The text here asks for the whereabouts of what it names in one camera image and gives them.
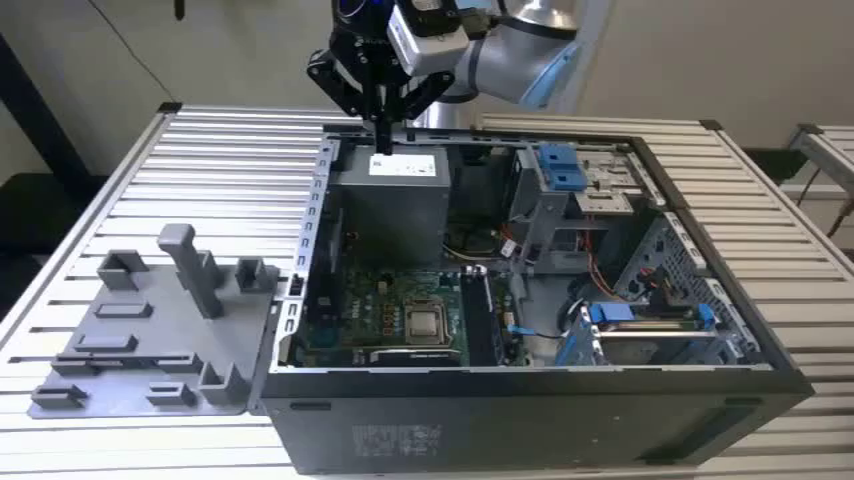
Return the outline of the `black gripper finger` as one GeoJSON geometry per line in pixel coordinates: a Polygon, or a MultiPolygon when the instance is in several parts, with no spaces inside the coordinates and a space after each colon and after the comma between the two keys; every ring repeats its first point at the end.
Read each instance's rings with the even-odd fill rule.
{"type": "Polygon", "coordinates": [[[415,120],[439,99],[455,81],[451,71],[427,75],[415,89],[403,94],[410,77],[395,79],[386,85],[385,98],[385,154],[393,154],[393,128],[405,120],[415,120]]]}
{"type": "Polygon", "coordinates": [[[309,59],[307,75],[351,117],[359,116],[374,130],[374,144],[386,153],[386,118],[381,88],[370,57],[357,49],[342,63],[333,50],[315,51],[309,59]]]}

